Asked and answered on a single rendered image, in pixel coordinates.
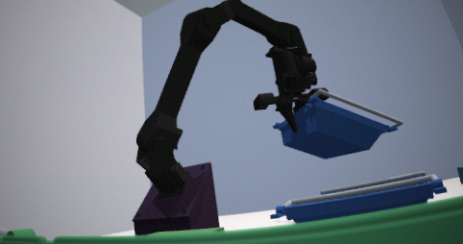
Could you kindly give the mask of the green rectangular block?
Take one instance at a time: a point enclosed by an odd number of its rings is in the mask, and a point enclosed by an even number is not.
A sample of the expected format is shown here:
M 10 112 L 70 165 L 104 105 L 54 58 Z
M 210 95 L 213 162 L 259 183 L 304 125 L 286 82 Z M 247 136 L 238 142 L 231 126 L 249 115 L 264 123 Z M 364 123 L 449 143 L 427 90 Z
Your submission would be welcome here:
M 210 229 L 201 229 L 201 230 L 184 230 L 184 231 L 176 231 L 176 232 L 157 232 L 157 233 L 150 233 L 148 235 L 154 235 L 154 234 L 173 234 L 173 233 L 179 233 L 179 234 L 184 234 L 184 233 L 194 233 L 194 232 L 223 232 L 224 227 L 219 227 L 219 228 L 210 228 Z

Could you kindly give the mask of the small light blue block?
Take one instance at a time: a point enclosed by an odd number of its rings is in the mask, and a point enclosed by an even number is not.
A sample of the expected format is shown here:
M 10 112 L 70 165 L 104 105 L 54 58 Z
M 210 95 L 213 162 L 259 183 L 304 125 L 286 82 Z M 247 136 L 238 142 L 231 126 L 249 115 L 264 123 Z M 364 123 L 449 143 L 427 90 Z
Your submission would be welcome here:
M 460 182 L 463 184 L 463 166 L 462 167 L 457 167 L 457 172 L 459 174 Z

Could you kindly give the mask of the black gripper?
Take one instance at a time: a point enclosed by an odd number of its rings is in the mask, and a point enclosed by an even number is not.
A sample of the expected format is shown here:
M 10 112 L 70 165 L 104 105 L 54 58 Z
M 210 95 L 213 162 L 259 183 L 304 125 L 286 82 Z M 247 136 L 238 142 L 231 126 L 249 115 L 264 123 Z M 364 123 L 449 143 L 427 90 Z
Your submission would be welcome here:
M 308 93 L 302 93 L 302 89 L 287 89 L 284 93 L 282 93 L 281 88 L 281 77 L 282 74 L 288 74 L 288 77 L 296 77 L 296 73 L 298 72 L 296 69 L 285 69 L 280 72 L 276 73 L 276 85 L 279 88 L 279 96 L 274 96 L 273 92 L 270 93 L 260 93 L 254 100 L 254 108 L 255 110 L 266 110 L 269 105 L 276 104 L 277 108 L 276 111 L 279 111 L 283 117 L 285 118 L 286 122 L 294 132 L 297 132 L 297 126 L 294 118 L 293 112 L 297 112 L 301 108 L 305 106 L 306 103 L 309 103 L 309 96 L 313 95 L 319 89 L 322 89 L 325 92 L 328 92 L 325 88 L 316 88 L 310 90 Z M 298 97 L 298 98 L 297 98 Z M 295 99 L 294 99 L 295 98 Z M 295 107 L 292 110 L 292 102 L 295 103 Z

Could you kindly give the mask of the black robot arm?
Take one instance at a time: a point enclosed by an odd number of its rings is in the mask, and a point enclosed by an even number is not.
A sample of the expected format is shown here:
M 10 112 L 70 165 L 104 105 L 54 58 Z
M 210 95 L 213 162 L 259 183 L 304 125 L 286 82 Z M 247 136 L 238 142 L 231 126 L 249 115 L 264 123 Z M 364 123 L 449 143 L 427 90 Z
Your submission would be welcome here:
M 247 6 L 241 0 L 227 0 L 213 8 L 203 8 L 188 14 L 180 31 L 180 48 L 154 112 L 137 134 L 136 162 L 159 190 L 158 199 L 183 194 L 190 176 L 175 160 L 174 149 L 183 130 L 178 128 L 178 112 L 202 52 L 219 32 L 221 25 L 234 20 L 263 35 L 273 47 L 266 53 L 272 59 L 275 72 L 296 69 L 296 77 L 282 74 L 282 93 L 287 89 L 302 89 L 317 85 L 316 64 L 308 54 L 298 26 L 278 22 Z M 297 47 L 297 48 L 296 48 Z M 291 48 L 291 49 L 288 49 Z M 300 75 L 299 75 L 300 74 Z

